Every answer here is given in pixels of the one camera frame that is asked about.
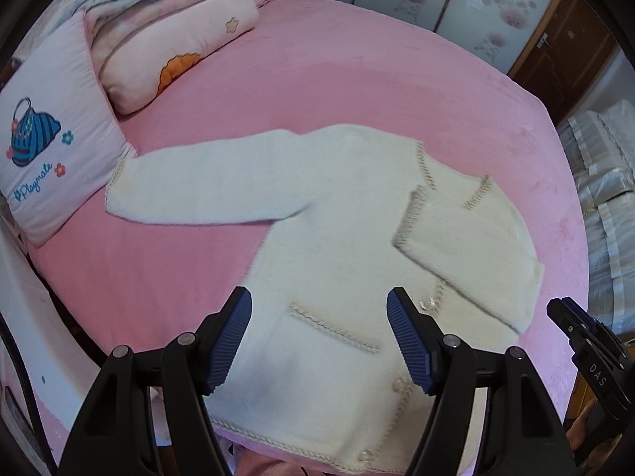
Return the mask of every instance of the cream sweater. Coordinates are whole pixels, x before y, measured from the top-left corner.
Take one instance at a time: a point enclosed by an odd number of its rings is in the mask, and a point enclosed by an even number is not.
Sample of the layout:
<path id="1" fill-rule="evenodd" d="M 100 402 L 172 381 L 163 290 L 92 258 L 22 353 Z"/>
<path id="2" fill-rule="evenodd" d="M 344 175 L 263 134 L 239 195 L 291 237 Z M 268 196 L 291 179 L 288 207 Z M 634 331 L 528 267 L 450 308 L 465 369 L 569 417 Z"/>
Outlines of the cream sweater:
<path id="1" fill-rule="evenodd" d="M 206 404 L 215 426 L 334 472 L 404 472 L 430 413 L 386 318 L 393 287 L 444 332 L 502 352 L 528 327 L 542 281 L 522 217 L 490 178 L 359 125 L 128 159 L 106 208 L 154 224 L 277 220 L 243 282 L 252 320 Z M 484 408 L 478 391 L 462 469 Z"/>

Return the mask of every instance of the orange applique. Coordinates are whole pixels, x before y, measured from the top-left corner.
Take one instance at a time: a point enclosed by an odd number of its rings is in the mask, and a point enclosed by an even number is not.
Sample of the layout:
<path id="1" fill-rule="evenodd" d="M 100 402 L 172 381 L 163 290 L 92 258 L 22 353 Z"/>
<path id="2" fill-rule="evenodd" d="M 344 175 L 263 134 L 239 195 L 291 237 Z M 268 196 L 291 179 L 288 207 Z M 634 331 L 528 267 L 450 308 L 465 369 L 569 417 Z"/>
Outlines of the orange applique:
<path id="1" fill-rule="evenodd" d="M 201 60 L 200 54 L 184 54 L 172 57 L 159 75 L 159 87 L 157 88 L 157 96 L 177 78 L 183 75 L 188 69 Z"/>

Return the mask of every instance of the button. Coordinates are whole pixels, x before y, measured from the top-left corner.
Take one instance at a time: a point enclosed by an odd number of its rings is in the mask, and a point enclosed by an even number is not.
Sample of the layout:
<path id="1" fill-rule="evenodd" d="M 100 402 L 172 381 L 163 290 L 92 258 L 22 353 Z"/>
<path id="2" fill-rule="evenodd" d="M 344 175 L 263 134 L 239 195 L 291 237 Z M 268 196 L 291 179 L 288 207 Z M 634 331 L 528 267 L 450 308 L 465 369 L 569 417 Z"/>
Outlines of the button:
<path id="1" fill-rule="evenodd" d="M 358 456 L 358 460 L 361 461 L 362 463 L 366 463 L 368 461 L 371 461 L 372 459 L 373 459 L 373 453 L 371 453 L 370 451 L 367 451 L 366 449 L 362 451 L 360 455 Z"/>
<path id="2" fill-rule="evenodd" d="M 407 387 L 408 387 L 408 383 L 403 378 L 398 378 L 398 379 L 393 381 L 393 390 L 395 392 L 401 393 L 405 389 L 407 389 Z"/>
<path id="3" fill-rule="evenodd" d="M 434 311 L 437 308 L 437 304 L 432 297 L 426 297 L 419 301 L 419 307 L 423 311 Z"/>

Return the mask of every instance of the pink bedsheet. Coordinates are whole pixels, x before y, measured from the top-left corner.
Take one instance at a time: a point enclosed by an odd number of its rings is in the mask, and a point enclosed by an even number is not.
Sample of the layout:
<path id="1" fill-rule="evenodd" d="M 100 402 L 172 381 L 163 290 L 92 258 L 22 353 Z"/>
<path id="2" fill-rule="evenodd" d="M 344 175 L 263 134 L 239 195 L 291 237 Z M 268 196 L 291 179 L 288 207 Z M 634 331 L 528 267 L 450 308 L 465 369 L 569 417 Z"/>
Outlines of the pink bedsheet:
<path id="1" fill-rule="evenodd" d="M 536 315 L 521 344 L 563 415 L 575 369 L 545 305 L 558 296 L 586 305 L 585 231 L 547 111 L 505 75 L 429 31 L 368 10 L 277 0 L 260 9 L 255 30 L 186 72 L 121 126 L 145 154 L 334 123 L 420 138 L 440 162 L 492 175 L 515 203 L 545 265 Z M 267 230 L 129 223 L 106 214 L 101 190 L 31 256 L 105 351 L 121 343 L 149 349 L 195 329 L 223 305 Z"/>

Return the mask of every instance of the flower embroidery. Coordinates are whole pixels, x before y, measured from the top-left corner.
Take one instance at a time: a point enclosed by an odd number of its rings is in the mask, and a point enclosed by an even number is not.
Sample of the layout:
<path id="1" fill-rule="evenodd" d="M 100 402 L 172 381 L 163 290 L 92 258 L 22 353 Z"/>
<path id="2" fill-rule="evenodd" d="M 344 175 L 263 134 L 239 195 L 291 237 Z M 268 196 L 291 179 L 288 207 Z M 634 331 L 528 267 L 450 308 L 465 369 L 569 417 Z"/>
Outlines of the flower embroidery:
<path id="1" fill-rule="evenodd" d="M 64 166 L 62 163 L 57 163 L 53 171 L 55 172 L 55 175 L 57 175 L 58 177 L 62 177 L 66 174 L 66 166 Z"/>
<path id="2" fill-rule="evenodd" d="M 227 30 L 227 33 L 233 34 L 236 31 L 236 28 L 238 27 L 238 23 L 240 22 L 236 19 L 236 16 L 234 16 L 232 19 L 226 22 L 225 29 Z"/>
<path id="3" fill-rule="evenodd" d="M 62 134 L 63 144 L 71 144 L 73 142 L 73 139 L 75 139 L 75 136 L 73 136 L 73 133 L 71 131 L 66 131 Z"/>

